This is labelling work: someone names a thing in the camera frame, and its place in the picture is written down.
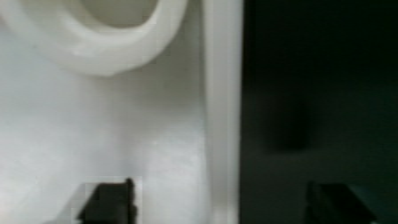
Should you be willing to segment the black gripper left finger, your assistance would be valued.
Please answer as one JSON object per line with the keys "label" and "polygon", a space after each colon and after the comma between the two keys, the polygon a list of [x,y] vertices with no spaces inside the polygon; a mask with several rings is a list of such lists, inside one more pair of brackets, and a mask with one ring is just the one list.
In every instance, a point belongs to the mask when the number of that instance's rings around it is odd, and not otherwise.
{"label": "black gripper left finger", "polygon": [[99,183],[76,220],[79,224],[136,224],[134,183]]}

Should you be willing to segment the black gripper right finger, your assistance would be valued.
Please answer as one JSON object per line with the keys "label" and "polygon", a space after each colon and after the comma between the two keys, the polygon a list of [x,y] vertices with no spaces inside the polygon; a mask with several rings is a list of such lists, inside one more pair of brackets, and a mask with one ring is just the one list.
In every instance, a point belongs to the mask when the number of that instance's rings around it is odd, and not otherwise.
{"label": "black gripper right finger", "polygon": [[344,184],[307,183],[303,224],[374,224],[376,215]]}

